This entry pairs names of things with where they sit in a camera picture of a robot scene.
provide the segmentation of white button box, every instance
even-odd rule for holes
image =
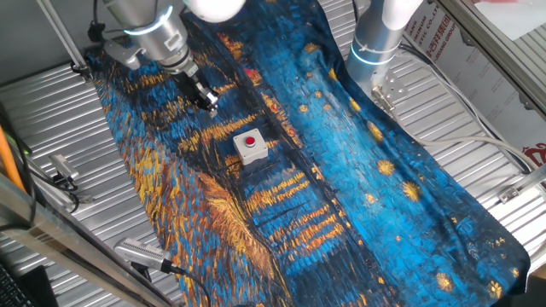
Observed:
[[[243,165],[250,165],[257,160],[267,159],[268,148],[258,129],[234,136],[233,143]]]

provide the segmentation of blue cloth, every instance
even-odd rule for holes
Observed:
[[[348,77],[316,1],[183,21],[216,118],[153,62],[89,59],[162,245],[213,305],[488,306],[521,290],[525,249]],[[269,157],[248,170],[232,137],[255,128]]]

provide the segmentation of white cable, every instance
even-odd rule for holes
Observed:
[[[494,139],[494,138],[491,138],[491,137],[486,137],[486,136],[464,136],[464,137],[457,137],[457,138],[452,138],[452,139],[447,139],[447,140],[442,140],[442,141],[426,141],[426,140],[423,140],[423,139],[419,138],[418,136],[414,135],[413,133],[409,132],[406,129],[406,126],[402,123],[402,120],[400,120],[398,114],[396,114],[395,112],[391,112],[391,115],[394,118],[394,120],[400,125],[400,127],[409,136],[411,136],[414,140],[416,140],[417,142],[419,142],[423,146],[446,146],[446,145],[452,145],[452,144],[456,144],[456,143],[460,143],[460,142],[488,142],[490,144],[497,145],[499,147],[502,147],[502,148],[508,150],[510,153],[512,153],[513,155],[517,156],[522,161],[524,161],[533,171],[538,168],[538,166],[536,164],[534,164],[532,162],[532,160],[529,159],[529,157],[527,157],[522,152],[520,152],[518,149],[514,148],[511,145],[508,145],[507,143],[505,143],[503,141],[499,141],[497,139]]]
[[[411,59],[415,59],[414,56],[408,56],[408,55],[398,55],[398,56],[402,56],[402,57],[409,57]],[[438,73],[432,68],[430,67],[427,63],[423,62],[422,60],[418,59],[418,62],[421,63],[427,70],[431,71],[435,76],[436,78],[438,78],[442,84],[444,85],[447,85],[450,89],[452,89],[453,91],[455,91],[462,99],[463,99],[463,102],[465,102],[465,105],[468,106],[468,108],[470,108],[470,110],[473,112],[473,117],[474,119],[478,122],[478,124],[481,126],[481,128],[483,129],[483,131],[491,136],[491,137],[484,137],[484,136],[466,136],[466,137],[459,137],[459,138],[453,138],[453,139],[448,139],[448,140],[443,140],[443,141],[425,141],[425,140],[422,140],[420,139],[419,137],[411,134],[404,126],[404,124],[402,123],[402,120],[399,118],[399,116],[397,114],[395,114],[394,112],[392,112],[392,116],[394,117],[394,119],[397,121],[397,123],[400,125],[400,127],[402,127],[402,129],[408,133],[411,137],[413,137],[417,142],[419,142],[421,145],[424,145],[424,146],[445,146],[445,145],[451,145],[451,144],[454,144],[454,143],[458,143],[458,142],[488,142],[490,144],[494,144],[494,145],[497,145],[497,146],[500,146],[506,150],[508,150],[510,153],[512,153],[513,155],[517,156],[518,158],[520,158],[525,164],[527,164],[527,166],[532,170],[536,170],[538,168],[538,166],[532,162],[531,159],[529,159],[529,157],[527,157],[526,155],[524,155],[521,151],[519,151],[518,149],[514,148],[513,146],[507,144],[506,142],[504,141],[500,141],[500,140],[497,140],[496,138],[493,138],[493,135],[490,134],[489,132],[489,129],[484,125],[482,119],[479,117],[479,113],[478,111],[474,108],[473,106],[473,103],[459,90],[456,88],[455,85],[451,84],[449,79],[448,81],[444,80],[442,77],[440,77],[438,75]],[[432,62],[432,64],[440,71],[440,68],[436,65],[436,63]]]

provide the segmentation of metal grid table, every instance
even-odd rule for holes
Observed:
[[[359,2],[359,8],[363,9],[366,2]],[[319,3],[346,57],[355,26],[351,1]],[[485,134],[458,99],[418,62],[397,58],[392,70],[409,90],[407,98],[395,101],[409,130],[427,140]],[[93,84],[64,66],[0,89],[0,100],[44,170],[52,171],[47,155],[60,153],[82,174],[79,187],[93,195],[95,202],[75,213],[79,221],[109,246],[126,236],[159,245],[113,142]],[[546,241],[546,202],[537,190],[507,205],[498,200],[502,190],[521,179],[518,169],[498,148],[473,142],[427,150],[527,251],[534,251]],[[12,240],[0,239],[0,251],[20,271],[45,265],[60,306],[125,305]],[[543,263],[539,259],[533,267]],[[174,277],[153,272],[152,278],[171,299],[179,297]]]

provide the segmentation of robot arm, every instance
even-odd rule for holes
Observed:
[[[194,13],[205,21],[220,22],[233,17],[246,0],[186,0]],[[188,32],[169,0],[103,0],[135,46],[123,48],[113,41],[105,51],[130,69],[140,67],[139,53],[157,61],[172,75],[178,88],[197,107],[214,116],[217,92],[211,89],[194,62],[187,43]]]
[[[358,20],[346,63],[352,79],[369,97],[382,86],[404,27],[423,0],[371,0]]]

